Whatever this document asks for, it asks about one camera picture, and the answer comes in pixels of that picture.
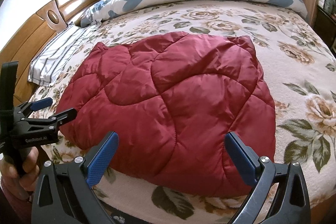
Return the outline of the person's left hand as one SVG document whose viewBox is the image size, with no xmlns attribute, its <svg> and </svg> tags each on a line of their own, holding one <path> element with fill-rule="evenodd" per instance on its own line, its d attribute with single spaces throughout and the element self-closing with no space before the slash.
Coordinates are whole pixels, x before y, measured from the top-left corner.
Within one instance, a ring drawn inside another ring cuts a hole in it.
<svg viewBox="0 0 336 224">
<path fill-rule="evenodd" d="M 39 176 L 38 166 L 39 151 L 37 147 L 33 147 L 23 162 L 22 169 L 25 175 L 20 177 L 14 165 L 1 160 L 1 175 L 5 187 L 20 200 L 28 199 L 28 192 L 33 192 Z"/>
</svg>

